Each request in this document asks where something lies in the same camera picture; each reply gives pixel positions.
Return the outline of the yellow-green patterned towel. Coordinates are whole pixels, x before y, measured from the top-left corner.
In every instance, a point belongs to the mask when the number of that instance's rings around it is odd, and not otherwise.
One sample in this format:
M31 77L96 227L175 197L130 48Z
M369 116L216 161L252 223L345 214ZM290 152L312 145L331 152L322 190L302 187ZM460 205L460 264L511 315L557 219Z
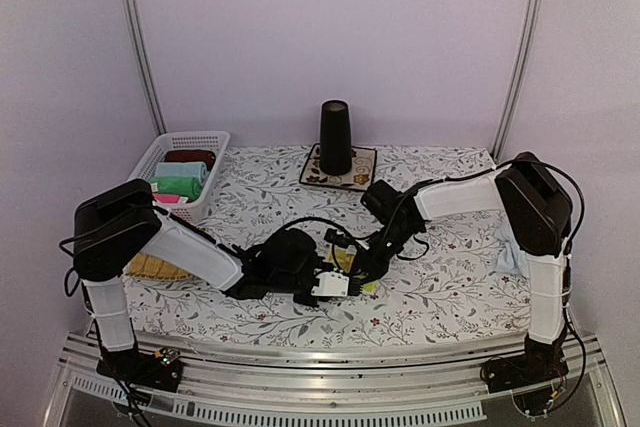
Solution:
M331 245L326 252L325 261L332 267L336 268L339 273L350 277L352 266L356 256L356 249L351 246L348 249L342 249L335 245ZM361 294L373 295L377 292L377 282L374 281L362 287Z

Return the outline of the light blue towel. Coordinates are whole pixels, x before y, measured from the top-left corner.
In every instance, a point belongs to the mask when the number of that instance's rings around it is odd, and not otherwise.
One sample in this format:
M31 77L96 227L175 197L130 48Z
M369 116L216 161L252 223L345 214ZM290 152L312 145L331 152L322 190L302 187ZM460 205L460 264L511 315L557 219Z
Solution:
M520 249L508 223L503 223L496 234L501 250L498 254L494 270L497 273L520 275L529 278L526 257Z

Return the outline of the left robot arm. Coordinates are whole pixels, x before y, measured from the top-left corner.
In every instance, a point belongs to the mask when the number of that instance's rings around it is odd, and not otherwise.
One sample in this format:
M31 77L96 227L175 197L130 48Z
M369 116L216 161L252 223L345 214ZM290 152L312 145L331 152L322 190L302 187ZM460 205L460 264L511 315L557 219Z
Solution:
M149 183L135 179L80 204L74 214L73 268L88 294L111 366L128 381L148 373L136 340L121 276L138 254L168 262L225 295L260 299L292 293L306 303L328 295L328 273L315 242L298 229L280 231L243 250L217 243L206 232L158 206Z

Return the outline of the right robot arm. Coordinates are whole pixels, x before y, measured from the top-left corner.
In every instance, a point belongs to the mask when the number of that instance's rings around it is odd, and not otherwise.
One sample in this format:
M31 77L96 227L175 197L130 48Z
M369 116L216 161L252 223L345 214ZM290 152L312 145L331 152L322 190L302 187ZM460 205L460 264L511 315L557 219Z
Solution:
M420 181L403 192L383 180L361 198L381 229L355 255L351 271L363 281L386 275L392 257L427 223L480 211L504 213L529 272L530 351L517 362L517 374L537 383L552 371L567 332L567 272L579 226L571 221L573 203L557 181L561 170L522 152L510 161L463 177Z

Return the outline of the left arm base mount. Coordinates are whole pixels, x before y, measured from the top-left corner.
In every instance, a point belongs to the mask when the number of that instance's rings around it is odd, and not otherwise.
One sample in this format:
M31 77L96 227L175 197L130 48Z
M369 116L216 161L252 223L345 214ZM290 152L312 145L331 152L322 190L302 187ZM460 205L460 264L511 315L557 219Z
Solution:
M176 393L183 369L179 353L173 349L149 354L134 347L118 352L102 349L96 371L123 384Z

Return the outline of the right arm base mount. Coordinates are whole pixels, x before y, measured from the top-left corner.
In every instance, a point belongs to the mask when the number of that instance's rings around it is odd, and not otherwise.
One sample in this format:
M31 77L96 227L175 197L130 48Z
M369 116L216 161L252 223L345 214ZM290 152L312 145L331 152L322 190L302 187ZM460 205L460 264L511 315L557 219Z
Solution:
M559 379L568 372L562 351L543 344L523 354L487 360L481 365L480 378L490 393L496 393Z

